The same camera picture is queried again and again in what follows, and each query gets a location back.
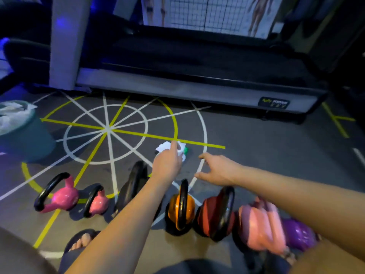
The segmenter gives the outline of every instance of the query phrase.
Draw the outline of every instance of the foot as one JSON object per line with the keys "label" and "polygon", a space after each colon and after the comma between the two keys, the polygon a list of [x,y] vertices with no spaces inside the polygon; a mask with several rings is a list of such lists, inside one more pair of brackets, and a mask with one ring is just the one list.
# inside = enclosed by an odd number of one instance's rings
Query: foot
{"label": "foot", "polygon": [[88,233],[85,233],[81,236],[81,238],[72,245],[69,251],[79,249],[81,247],[86,247],[91,242],[91,236]]}

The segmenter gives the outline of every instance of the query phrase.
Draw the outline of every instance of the treadmill logo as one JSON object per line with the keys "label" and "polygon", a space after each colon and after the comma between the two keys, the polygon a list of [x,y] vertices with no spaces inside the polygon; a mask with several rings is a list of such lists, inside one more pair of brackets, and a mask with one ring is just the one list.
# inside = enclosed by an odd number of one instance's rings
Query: treadmill logo
{"label": "treadmill logo", "polygon": [[289,105],[289,100],[274,99],[270,97],[261,97],[258,101],[258,105],[261,107],[286,109]]}

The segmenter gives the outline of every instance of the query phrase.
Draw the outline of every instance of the red kettlebell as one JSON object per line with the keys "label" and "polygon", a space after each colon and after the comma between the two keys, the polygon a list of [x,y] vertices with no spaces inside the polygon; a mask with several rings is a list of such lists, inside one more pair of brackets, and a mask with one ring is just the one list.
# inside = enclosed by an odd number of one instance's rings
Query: red kettlebell
{"label": "red kettlebell", "polygon": [[104,187],[99,184],[91,191],[84,208],[84,217],[90,218],[96,214],[103,214],[107,211],[109,204],[108,197],[105,196]]}
{"label": "red kettlebell", "polygon": [[147,183],[149,177],[147,165],[143,161],[137,161],[132,167],[128,181],[123,185],[118,194],[118,200],[115,204],[113,217],[117,215],[130,201],[139,193]]}
{"label": "red kettlebell", "polygon": [[232,232],[234,188],[223,187],[218,196],[204,200],[198,212],[198,226],[213,241],[218,242]]}
{"label": "red kettlebell", "polygon": [[[50,204],[44,204],[47,196],[62,180],[65,180],[66,186],[53,194]],[[54,177],[38,195],[34,201],[34,209],[41,213],[51,212],[56,209],[70,210],[78,200],[79,191],[73,186],[72,176],[67,172],[63,172]]]}

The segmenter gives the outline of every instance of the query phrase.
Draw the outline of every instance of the human figure poster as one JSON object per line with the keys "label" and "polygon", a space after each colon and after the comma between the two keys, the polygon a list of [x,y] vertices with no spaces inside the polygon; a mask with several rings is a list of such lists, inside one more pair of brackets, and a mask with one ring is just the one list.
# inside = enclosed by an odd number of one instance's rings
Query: human figure poster
{"label": "human figure poster", "polygon": [[282,0],[141,0],[144,25],[266,39]]}

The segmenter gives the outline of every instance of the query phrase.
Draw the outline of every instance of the kettlebell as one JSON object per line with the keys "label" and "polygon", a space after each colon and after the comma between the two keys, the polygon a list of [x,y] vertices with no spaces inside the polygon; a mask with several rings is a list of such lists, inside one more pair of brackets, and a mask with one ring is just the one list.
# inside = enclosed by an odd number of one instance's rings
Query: kettlebell
{"label": "kettlebell", "polygon": [[275,205],[257,197],[253,205],[239,208],[238,217],[239,236],[249,248],[277,255],[285,252],[285,235]]}
{"label": "kettlebell", "polygon": [[[50,204],[44,204],[47,196],[62,180],[65,180],[66,186],[53,194]],[[74,188],[72,176],[67,172],[63,172],[54,177],[38,195],[34,201],[34,209],[41,213],[51,212],[56,209],[70,210],[78,200],[79,191]]]}
{"label": "kettlebell", "polygon": [[296,219],[281,219],[286,245],[304,252],[317,244],[316,234]]}
{"label": "kettlebell", "polygon": [[166,224],[169,229],[174,228],[176,235],[181,235],[191,228],[195,216],[195,202],[188,194],[187,179],[181,181],[179,194],[174,194],[167,205]]}
{"label": "kettlebell", "polygon": [[84,217],[90,218],[96,214],[104,214],[108,209],[109,199],[105,196],[105,190],[102,185],[97,185],[91,191],[84,208]]}
{"label": "kettlebell", "polygon": [[204,200],[198,209],[198,226],[204,235],[218,242],[232,232],[235,215],[233,213],[234,188],[223,187],[218,196]]}
{"label": "kettlebell", "polygon": [[149,177],[147,165],[143,161],[137,161],[132,167],[128,181],[123,185],[118,194],[118,199],[114,207],[113,217],[120,212],[139,193],[147,183]]}

